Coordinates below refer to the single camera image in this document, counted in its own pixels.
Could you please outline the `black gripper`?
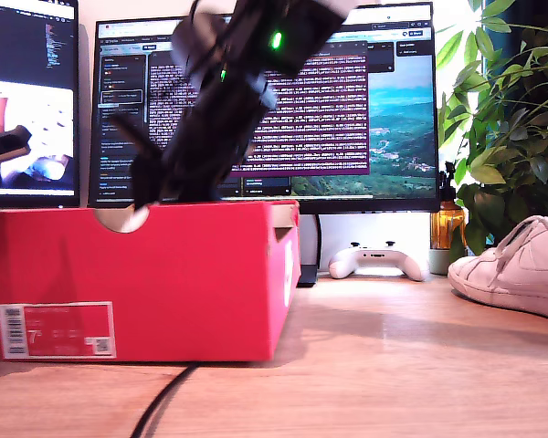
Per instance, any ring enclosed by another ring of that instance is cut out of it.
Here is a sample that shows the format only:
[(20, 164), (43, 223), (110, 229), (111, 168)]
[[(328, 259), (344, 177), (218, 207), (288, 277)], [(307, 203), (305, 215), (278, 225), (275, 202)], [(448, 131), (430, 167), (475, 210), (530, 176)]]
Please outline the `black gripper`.
[(218, 201), (216, 187), (243, 160), (261, 112), (187, 108), (163, 149), (127, 114), (115, 112), (109, 121), (135, 146), (130, 175), (133, 204), (140, 209), (164, 199), (171, 203)]

